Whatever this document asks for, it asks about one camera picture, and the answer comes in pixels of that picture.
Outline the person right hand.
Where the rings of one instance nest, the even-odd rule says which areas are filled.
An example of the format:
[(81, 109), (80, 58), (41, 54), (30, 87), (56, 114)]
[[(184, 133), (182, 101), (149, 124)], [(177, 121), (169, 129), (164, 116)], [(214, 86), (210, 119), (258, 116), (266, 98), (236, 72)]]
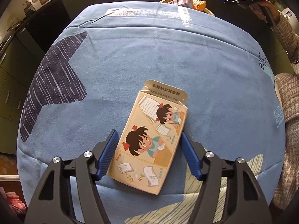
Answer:
[(275, 6), (268, 0), (258, 1), (255, 4), (249, 6), (254, 14), (259, 17), (260, 20), (267, 19), (267, 16), (271, 17), (272, 24), (276, 26), (280, 21), (280, 12)]

